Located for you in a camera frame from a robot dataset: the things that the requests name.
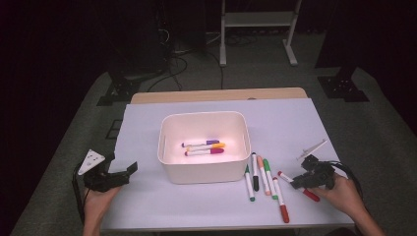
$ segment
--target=green marker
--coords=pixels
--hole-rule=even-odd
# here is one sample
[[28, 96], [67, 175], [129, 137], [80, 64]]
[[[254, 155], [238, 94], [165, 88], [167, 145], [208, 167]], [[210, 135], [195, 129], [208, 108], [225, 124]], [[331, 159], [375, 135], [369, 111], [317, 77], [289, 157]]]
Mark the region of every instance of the green marker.
[[246, 186], [248, 187], [248, 192], [249, 192], [249, 200], [251, 202], [254, 202], [255, 201], [255, 194], [254, 194], [254, 188], [252, 187], [251, 176], [249, 176], [249, 166], [248, 165], [246, 165], [245, 178], [246, 178]]
[[268, 184], [269, 184], [270, 192], [272, 193], [272, 198], [275, 200], [278, 200], [278, 195], [276, 194], [275, 187], [273, 186], [272, 176], [270, 175], [269, 163], [265, 158], [264, 158], [264, 168], [265, 168], [265, 172], [267, 173]]

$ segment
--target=human hand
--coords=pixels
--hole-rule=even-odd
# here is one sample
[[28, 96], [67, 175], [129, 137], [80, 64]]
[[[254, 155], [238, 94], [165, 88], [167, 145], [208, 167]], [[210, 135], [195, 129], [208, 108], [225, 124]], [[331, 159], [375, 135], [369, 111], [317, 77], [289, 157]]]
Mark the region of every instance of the human hand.
[[356, 190], [352, 180], [334, 173], [334, 187], [331, 190], [313, 188], [310, 189], [316, 195], [327, 199], [335, 208], [355, 217], [366, 212], [365, 205]]
[[352, 180], [334, 173], [334, 187], [331, 190], [310, 189], [316, 195], [327, 199], [335, 208], [349, 215], [365, 236], [385, 236], [383, 229], [368, 213]]
[[84, 205], [84, 232], [85, 236], [98, 236], [101, 220], [110, 208], [111, 201], [119, 193], [122, 187], [116, 187], [101, 193], [93, 190], [85, 190], [86, 200]]

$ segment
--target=white plastic bin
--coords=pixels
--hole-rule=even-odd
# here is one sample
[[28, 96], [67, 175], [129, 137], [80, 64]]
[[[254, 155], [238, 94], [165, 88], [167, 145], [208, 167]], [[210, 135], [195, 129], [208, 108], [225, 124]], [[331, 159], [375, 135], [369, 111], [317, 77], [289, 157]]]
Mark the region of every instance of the white plastic bin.
[[[218, 154], [185, 155], [183, 143], [219, 140]], [[248, 128], [239, 112], [175, 114], [162, 121], [158, 159], [174, 184], [214, 183], [240, 180], [251, 153]]]

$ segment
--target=orange marker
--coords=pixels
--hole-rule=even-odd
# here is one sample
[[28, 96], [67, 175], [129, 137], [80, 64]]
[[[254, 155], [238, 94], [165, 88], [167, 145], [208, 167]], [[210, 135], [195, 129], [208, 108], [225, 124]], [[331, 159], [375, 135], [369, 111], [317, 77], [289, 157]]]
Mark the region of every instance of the orange marker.
[[224, 148], [225, 146], [226, 146], [225, 143], [218, 143], [218, 144], [212, 144], [212, 145], [206, 145], [206, 146], [192, 146], [192, 147], [187, 147], [187, 151], [212, 149], [212, 148]]
[[270, 188], [268, 184], [267, 173], [265, 172], [265, 169], [264, 169], [264, 161], [260, 155], [257, 156], [257, 160], [258, 160], [258, 166], [260, 167], [260, 170], [261, 170], [261, 176], [262, 176], [262, 181], [264, 183], [265, 194], [270, 196]]

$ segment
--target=purple marker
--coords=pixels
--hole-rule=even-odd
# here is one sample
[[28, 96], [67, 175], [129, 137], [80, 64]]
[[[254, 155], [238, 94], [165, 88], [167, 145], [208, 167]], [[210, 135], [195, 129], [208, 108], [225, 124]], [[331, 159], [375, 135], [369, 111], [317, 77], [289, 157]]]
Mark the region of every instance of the purple marker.
[[186, 151], [185, 155], [192, 156], [192, 155], [204, 155], [204, 154], [219, 154], [223, 152], [224, 152], [223, 148], [212, 148], [212, 149], [204, 149], [204, 150]]
[[217, 140], [211, 140], [211, 141], [201, 141], [201, 142], [189, 142], [189, 143], [182, 143], [182, 148], [186, 147], [195, 147], [195, 146], [204, 146], [204, 145], [212, 145], [212, 144], [218, 144], [220, 141]]

